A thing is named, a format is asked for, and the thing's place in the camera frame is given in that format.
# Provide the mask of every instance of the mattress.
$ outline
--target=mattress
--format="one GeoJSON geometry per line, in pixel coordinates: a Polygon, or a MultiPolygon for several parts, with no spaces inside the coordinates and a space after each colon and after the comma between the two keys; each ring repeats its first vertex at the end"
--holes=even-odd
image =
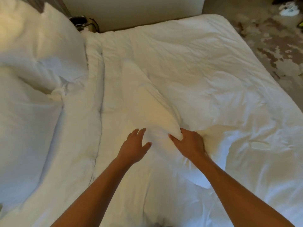
{"type": "MultiPolygon", "coordinates": [[[[303,223],[303,114],[229,22],[218,15],[96,35],[104,59],[102,137],[93,179],[135,127],[121,94],[133,60],[179,110],[183,127],[233,126],[226,172],[289,219],[303,223]],[[258,148],[254,143],[262,143],[258,148]]],[[[152,148],[122,179],[101,226],[233,226],[212,188],[171,170],[152,148]]]]}
{"type": "Polygon", "coordinates": [[[40,185],[0,226],[50,226],[90,184],[101,137],[104,62],[93,33],[85,40],[88,77],[52,95],[62,97],[64,107],[40,185]]]}

